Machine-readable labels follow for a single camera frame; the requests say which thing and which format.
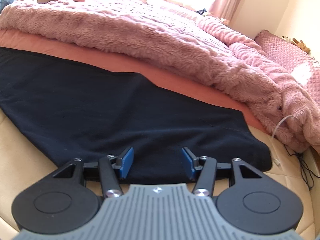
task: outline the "beige leather surface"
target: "beige leather surface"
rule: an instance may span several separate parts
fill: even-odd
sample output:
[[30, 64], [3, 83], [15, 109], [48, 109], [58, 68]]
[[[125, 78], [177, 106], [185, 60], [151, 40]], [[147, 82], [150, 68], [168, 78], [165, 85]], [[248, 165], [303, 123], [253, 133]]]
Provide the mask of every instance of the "beige leather surface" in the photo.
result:
[[[301, 198], [304, 213], [297, 232], [304, 239], [313, 240], [315, 231], [319, 231], [320, 223], [319, 180], [315, 180], [315, 188], [310, 194], [301, 178], [300, 165], [296, 157], [290, 157], [283, 144], [276, 139], [271, 143], [269, 135], [256, 128], [249, 128], [256, 138], [269, 146], [275, 159], [272, 169], [267, 174]], [[308, 165], [318, 174], [311, 150], [308, 149], [305, 153]], [[11, 215], [11, 204], [15, 196], [54, 169], [55, 165], [37, 150], [0, 110], [0, 239], [9, 240], [17, 234], [17, 226]], [[214, 194], [219, 194], [227, 186], [226, 180], [218, 181]], [[88, 187], [101, 194], [97, 183], [89, 182]]]

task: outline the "curtain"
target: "curtain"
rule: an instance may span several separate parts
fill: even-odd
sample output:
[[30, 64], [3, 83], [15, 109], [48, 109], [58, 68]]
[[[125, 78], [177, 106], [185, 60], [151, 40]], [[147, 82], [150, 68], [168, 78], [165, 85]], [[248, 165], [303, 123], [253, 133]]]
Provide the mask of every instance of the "curtain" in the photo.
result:
[[240, 0], [214, 0], [207, 11], [220, 18], [223, 24], [228, 25], [239, 2]]

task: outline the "pink fur blanket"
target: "pink fur blanket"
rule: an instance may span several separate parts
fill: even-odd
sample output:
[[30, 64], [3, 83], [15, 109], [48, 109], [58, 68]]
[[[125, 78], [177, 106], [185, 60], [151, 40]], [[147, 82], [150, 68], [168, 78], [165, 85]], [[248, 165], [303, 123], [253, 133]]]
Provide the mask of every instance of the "pink fur blanket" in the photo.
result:
[[276, 136], [296, 151], [320, 145], [320, 111], [309, 94], [253, 40], [213, 17], [193, 22], [132, 0], [16, 2], [0, 14], [0, 28], [146, 60], [245, 102], [270, 133], [295, 116]]

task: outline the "pink cushion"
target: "pink cushion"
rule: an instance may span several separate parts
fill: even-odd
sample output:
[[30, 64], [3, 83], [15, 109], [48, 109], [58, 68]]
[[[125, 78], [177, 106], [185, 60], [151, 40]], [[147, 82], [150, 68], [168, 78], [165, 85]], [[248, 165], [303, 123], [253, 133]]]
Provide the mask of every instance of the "pink cushion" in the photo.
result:
[[320, 105], [320, 63], [318, 61], [297, 46], [267, 30], [261, 31], [255, 41], [265, 51], [268, 59], [284, 67]]

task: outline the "wall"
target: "wall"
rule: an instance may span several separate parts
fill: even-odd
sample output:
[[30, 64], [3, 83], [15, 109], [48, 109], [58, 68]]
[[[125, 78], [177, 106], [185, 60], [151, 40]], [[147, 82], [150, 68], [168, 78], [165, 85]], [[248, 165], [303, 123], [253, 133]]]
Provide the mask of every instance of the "wall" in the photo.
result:
[[274, 34], [303, 40], [320, 61], [320, 0], [290, 0]]
[[241, 0], [229, 27], [250, 37], [263, 29], [274, 33], [289, 0]]

